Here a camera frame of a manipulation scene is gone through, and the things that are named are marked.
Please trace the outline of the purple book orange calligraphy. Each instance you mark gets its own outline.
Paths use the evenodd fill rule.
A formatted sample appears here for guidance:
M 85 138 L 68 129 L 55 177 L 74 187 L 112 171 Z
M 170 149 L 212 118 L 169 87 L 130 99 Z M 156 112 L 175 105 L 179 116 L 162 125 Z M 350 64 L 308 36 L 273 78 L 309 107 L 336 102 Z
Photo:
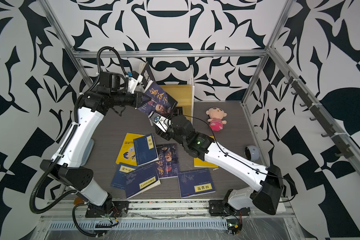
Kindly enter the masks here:
M 138 110 L 146 115 L 155 112 L 163 117 L 168 117 L 173 113 L 174 108 L 178 104 L 178 102 L 156 82 L 151 83 L 145 95 L 151 97 L 151 100 L 139 107 Z

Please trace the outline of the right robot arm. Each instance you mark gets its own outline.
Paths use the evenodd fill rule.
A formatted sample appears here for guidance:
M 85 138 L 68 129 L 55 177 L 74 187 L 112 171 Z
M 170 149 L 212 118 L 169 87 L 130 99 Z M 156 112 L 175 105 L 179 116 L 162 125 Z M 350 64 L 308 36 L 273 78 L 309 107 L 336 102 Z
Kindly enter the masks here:
M 151 117 L 157 126 L 157 134 L 166 140 L 175 140 L 193 158 L 215 164 L 244 181 L 248 187 L 229 190 L 223 201 L 228 211 L 256 207 L 275 215 L 283 192 L 281 169 L 275 165 L 259 165 L 223 147 L 216 139 L 197 132 L 183 115 L 171 119 L 161 115 Z

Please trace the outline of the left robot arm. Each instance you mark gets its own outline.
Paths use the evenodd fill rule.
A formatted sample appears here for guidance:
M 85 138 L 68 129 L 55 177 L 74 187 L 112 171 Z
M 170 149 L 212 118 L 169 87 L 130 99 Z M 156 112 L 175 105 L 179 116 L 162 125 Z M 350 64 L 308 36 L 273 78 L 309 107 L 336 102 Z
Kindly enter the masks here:
M 51 160 L 42 161 L 40 167 L 43 175 L 32 190 L 29 207 L 32 213 L 42 214 L 64 197 L 75 194 L 81 197 L 91 209 L 102 215 L 109 214 L 113 208 L 112 196 L 103 190 L 93 177 L 93 171 L 82 166 L 85 152 L 92 135 L 107 114 L 115 106 L 131 106 L 135 109 L 143 106 L 145 94 L 137 87 L 143 81 L 143 76 L 135 71 L 121 74 L 104 72 L 100 60 L 103 51 L 109 50 L 120 59 L 120 54 L 113 47 L 102 47 L 97 52 L 98 75 L 94 83 L 83 93 L 80 93 L 74 105 L 74 121 L 62 145 Z M 36 196 L 42 183 L 48 176 L 71 188 L 45 208 L 38 209 Z

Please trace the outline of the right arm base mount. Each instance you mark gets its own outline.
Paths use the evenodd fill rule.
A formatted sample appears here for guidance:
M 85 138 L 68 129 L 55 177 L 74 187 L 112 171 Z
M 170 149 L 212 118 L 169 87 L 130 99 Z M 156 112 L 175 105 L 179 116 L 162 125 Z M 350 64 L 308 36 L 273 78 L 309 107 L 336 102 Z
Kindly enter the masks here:
M 236 210 L 223 200 L 209 200 L 209 214 L 213 217 L 249 216 L 250 208 Z

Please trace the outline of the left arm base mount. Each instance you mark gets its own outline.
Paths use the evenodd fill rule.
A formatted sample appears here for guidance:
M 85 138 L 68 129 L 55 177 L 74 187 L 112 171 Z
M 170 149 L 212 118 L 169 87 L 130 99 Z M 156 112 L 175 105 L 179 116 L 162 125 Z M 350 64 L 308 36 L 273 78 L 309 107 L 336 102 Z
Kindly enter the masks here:
M 122 217 L 129 211 L 129 201 L 110 201 L 105 202 L 102 206 L 88 204 L 86 218 L 105 218 L 108 215 L 111 218 Z

